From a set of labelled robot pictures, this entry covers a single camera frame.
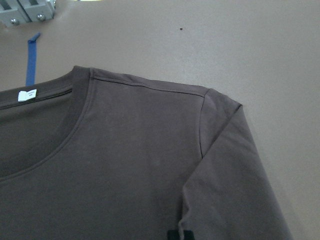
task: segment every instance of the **metal bracket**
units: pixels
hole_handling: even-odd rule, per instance
[[[56,0],[0,0],[0,21],[7,27],[55,17]]]

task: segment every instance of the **sleeve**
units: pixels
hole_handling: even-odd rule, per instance
[[[180,240],[291,240],[243,106],[212,88],[200,114],[202,159],[182,188]]]

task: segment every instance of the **blue tape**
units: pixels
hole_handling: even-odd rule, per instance
[[[26,69],[25,85],[32,86],[35,84],[36,62],[37,62],[37,43],[40,32],[28,40],[28,65]]]

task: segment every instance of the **screw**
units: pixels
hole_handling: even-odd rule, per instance
[[[38,19],[39,21],[43,22],[44,20],[46,20],[46,16],[43,14],[38,14],[36,16],[36,19]]]
[[[10,23],[11,23],[12,25],[15,25],[15,26],[17,26],[17,25],[20,24],[19,20],[18,20],[18,19],[15,19],[15,18],[10,19]]]

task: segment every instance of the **sleeve seam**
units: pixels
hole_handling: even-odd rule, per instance
[[[202,105],[201,105],[201,110],[200,110],[200,116],[199,116],[199,146],[200,146],[200,154],[201,154],[201,157],[204,158],[204,156],[206,154],[203,154],[203,151],[202,151],[202,147],[201,147],[201,116],[202,116],[202,111],[203,111],[203,107],[204,107],[204,104],[205,104],[205,99],[206,99],[206,95],[207,93],[209,92],[211,88],[209,88],[206,93],[204,94],[204,97],[203,97],[203,102],[202,102]],[[241,103],[238,102],[238,106],[235,108],[235,110],[233,111],[232,114],[230,114],[230,116],[225,120],[225,122],[223,123],[222,127],[220,128],[217,136],[215,137],[215,139],[212,141],[212,144],[211,146],[216,142],[216,140],[220,137],[221,133],[224,131],[224,129],[228,126],[228,124],[230,123],[231,119],[234,117],[234,115],[238,112],[238,110],[243,107],[243,105]]]
[[[199,148],[200,148],[200,155],[201,155],[201,158],[203,158],[203,153],[202,153],[202,148],[201,148],[201,136],[200,136],[200,127],[201,127],[201,115],[202,115],[202,109],[204,107],[204,104],[205,104],[205,99],[206,99],[206,95],[207,93],[210,91],[210,88],[205,92],[204,96],[203,96],[203,101],[202,101],[202,104],[201,104],[201,109],[200,109],[200,114],[199,114],[199,126],[198,126],[198,136],[199,136]]]

